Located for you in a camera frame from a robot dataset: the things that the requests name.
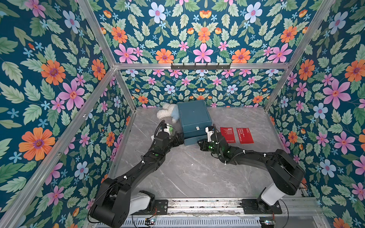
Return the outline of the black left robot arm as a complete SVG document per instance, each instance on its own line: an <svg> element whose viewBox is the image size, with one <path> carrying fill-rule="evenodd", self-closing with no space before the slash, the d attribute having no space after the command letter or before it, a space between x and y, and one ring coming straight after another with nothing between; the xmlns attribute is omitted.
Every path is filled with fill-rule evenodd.
<svg viewBox="0 0 365 228"><path fill-rule="evenodd" d="M141 161L125 174L114 179L107 178L101 183L87 217L111 228L119 228L129 215L150 210L154 205L153 194L141 191L132 196L132 193L141 181L164 163L173 147L183 143L183 134L175 132L170 135L168 124L162 120L155 130L150 148L141 156Z"/></svg>

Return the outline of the red postcard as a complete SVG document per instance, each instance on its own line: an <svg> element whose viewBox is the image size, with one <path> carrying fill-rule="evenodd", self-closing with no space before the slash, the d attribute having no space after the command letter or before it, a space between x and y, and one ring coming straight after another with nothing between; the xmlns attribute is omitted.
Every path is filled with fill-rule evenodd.
<svg viewBox="0 0 365 228"><path fill-rule="evenodd" d="M221 127L220 131L227 143L236 143L234 130L232 127Z"/></svg>
<svg viewBox="0 0 365 228"><path fill-rule="evenodd" d="M251 131L249 128L237 128L239 142L241 144L252 144L254 143Z"/></svg>

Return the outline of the teal drawer cabinet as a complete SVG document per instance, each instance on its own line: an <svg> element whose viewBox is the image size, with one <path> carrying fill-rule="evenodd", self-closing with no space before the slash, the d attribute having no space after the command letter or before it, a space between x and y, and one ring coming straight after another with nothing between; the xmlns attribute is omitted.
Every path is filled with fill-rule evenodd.
<svg viewBox="0 0 365 228"><path fill-rule="evenodd" d="M180 124L184 137L184 145L196 144L207 139L205 129L212 126L212 119L203 100L182 102L177 104Z"/></svg>

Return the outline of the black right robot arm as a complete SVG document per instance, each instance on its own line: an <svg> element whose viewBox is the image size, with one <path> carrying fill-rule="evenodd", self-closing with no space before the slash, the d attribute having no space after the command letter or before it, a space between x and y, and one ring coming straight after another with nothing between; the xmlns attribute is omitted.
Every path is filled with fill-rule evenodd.
<svg viewBox="0 0 365 228"><path fill-rule="evenodd" d="M197 143L201 151L208 151L225 165L248 165L266 170L273 183L266 187L256 200L242 199L240 205L248 209L247 214L273 213L280 209L279 200L293 196L302 185L304 169L284 150L275 152L256 152L245 150L227 143L215 125L206 127L207 138Z"/></svg>

